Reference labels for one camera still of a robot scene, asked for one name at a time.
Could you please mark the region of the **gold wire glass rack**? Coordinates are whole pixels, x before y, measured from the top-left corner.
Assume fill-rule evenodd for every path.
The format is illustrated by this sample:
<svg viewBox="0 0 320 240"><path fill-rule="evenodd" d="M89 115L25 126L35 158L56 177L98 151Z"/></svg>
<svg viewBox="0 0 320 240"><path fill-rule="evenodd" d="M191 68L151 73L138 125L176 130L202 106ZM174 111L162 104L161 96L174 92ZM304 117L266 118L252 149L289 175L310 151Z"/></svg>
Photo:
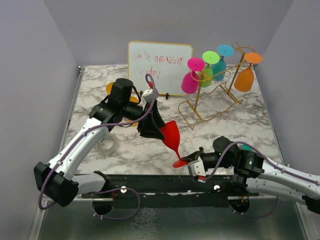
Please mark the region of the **gold wire glass rack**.
<svg viewBox="0 0 320 240"><path fill-rule="evenodd" d="M229 57L224 57L226 70L223 74L223 80L216 81L213 76L211 85L208 87L201 87L200 80L198 80L199 85L197 91L190 94L191 97L181 102L177 107L179 114L191 130L202 123L213 120L234 106L242 104L244 96L253 88L255 82L253 68L256 64L251 66L254 74L254 82L250 91L238 91L235 89L234 83L238 74L250 65L244 59L245 54L257 53L256 50L237 42L230 46L233 47L234 54Z"/></svg>

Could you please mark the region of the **orange wine glass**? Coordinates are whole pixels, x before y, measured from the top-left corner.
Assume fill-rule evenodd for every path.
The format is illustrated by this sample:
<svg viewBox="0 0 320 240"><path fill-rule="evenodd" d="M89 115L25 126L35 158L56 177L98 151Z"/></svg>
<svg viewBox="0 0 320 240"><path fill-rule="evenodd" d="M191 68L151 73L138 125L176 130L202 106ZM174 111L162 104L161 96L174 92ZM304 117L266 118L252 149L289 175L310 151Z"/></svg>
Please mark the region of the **orange wine glass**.
<svg viewBox="0 0 320 240"><path fill-rule="evenodd" d="M263 57L258 53L249 52L244 55L244 60L249 63L249 66L238 74L233 86L240 92L249 92L254 83L252 65L261 63Z"/></svg>

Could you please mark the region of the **pink wine glass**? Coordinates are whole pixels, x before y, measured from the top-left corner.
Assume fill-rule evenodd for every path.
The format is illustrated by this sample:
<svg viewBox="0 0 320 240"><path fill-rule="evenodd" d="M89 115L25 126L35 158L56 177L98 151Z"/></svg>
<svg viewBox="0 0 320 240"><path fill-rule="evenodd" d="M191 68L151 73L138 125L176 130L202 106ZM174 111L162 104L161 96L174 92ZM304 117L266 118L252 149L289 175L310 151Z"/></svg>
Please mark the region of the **pink wine glass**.
<svg viewBox="0 0 320 240"><path fill-rule="evenodd" d="M194 94L199 87L199 76L197 72L201 72L205 68L205 63L201 58L192 57L187 61L189 72L183 77L181 89L186 94Z"/></svg>

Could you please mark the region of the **yellow wine glass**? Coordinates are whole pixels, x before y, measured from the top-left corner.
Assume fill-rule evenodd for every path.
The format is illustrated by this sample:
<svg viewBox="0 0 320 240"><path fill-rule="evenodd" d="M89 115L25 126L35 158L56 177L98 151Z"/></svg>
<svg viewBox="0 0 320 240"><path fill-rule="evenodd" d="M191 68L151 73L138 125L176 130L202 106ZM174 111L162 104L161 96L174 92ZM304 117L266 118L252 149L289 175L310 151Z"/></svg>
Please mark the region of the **yellow wine glass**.
<svg viewBox="0 0 320 240"><path fill-rule="evenodd" d="M113 84L114 84L114 82L110 82L110 83L106 86L106 92L107 92L108 95L111 93Z"/></svg>
<svg viewBox="0 0 320 240"><path fill-rule="evenodd" d="M130 102L139 104L139 100L138 100L136 97L134 97L134 96L131 96L131 97L130 97ZM128 123L132 122L132 120L131 120L131 119L128 119L128 118L125 118L125 121L128 122ZM135 122L135 123L133 123L133 124L126 125L125 127L127 128L127 127L137 127L137 126L138 126L138 123Z"/></svg>

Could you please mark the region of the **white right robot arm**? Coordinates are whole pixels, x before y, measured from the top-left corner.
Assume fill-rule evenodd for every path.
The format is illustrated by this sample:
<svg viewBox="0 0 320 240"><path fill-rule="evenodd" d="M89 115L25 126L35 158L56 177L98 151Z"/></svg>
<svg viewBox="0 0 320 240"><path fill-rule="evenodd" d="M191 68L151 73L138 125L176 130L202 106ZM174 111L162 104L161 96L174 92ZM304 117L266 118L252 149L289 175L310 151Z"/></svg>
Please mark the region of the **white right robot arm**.
<svg viewBox="0 0 320 240"><path fill-rule="evenodd" d="M261 154L254 147L239 148L240 142L233 142L224 136L213 141L213 152L205 153L203 148L180 158L173 164L179 168L187 166L189 174L205 183L213 179L212 169L233 168L231 180L214 184L213 190L229 196L241 196L231 200L230 206L240 214L250 207L249 195L267 194L291 199L305 205L313 213L320 212L320 177L292 169Z"/></svg>

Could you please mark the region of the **red wine glass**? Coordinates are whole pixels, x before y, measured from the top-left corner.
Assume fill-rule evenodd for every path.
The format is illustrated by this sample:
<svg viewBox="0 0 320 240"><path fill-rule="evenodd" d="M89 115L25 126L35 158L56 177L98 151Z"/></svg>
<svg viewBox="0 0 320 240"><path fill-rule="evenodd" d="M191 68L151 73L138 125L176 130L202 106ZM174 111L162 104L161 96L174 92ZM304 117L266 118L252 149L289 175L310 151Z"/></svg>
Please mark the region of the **red wine glass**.
<svg viewBox="0 0 320 240"><path fill-rule="evenodd" d="M173 150L177 155L178 160L175 161L172 166L174 168L180 168L185 166L187 162L185 160L182 160L179 153L181 135L177 122L175 120L167 122L164 127L160 128L160 131L164 135L164 140L162 140L164 145L169 149Z"/></svg>

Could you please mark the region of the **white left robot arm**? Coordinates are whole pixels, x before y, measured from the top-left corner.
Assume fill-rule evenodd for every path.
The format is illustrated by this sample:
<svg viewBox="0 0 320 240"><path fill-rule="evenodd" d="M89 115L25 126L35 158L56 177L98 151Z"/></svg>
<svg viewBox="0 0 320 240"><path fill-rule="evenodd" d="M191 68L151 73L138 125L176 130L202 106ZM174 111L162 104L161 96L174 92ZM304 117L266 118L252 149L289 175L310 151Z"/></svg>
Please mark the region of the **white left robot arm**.
<svg viewBox="0 0 320 240"><path fill-rule="evenodd" d="M106 197L111 190L107 177L102 173L94 172L84 176L75 173L94 146L106 137L116 127L128 124L138 124L140 136L149 139L164 140L161 128L165 123L158 112L157 89L151 74L145 75L149 89L139 102L144 106L130 101L132 92L136 91L133 82L126 78L118 78L113 83L110 94L99 104L95 105L81 130L48 163L39 162L33 169L36 187L40 191L38 207L43 210L42 198L44 195L54 203L65 207L76 196L94 192L97 196Z"/></svg>

